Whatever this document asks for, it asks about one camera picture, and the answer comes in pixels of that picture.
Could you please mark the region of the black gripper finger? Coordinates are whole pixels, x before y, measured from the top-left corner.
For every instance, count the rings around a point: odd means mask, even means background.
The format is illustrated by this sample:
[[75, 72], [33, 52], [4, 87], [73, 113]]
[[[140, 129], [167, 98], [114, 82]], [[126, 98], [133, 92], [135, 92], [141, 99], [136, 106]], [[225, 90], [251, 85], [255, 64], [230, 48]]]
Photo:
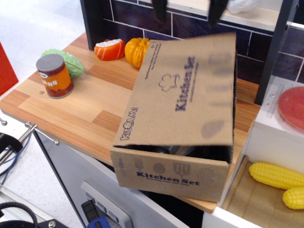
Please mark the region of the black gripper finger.
[[167, 21], [167, 16], [166, 16], [167, 4], [168, 4], [167, 0], [152, 0], [152, 6], [156, 18], [164, 24]]
[[208, 11], [208, 25], [214, 28], [226, 10], [229, 0], [210, 0]]

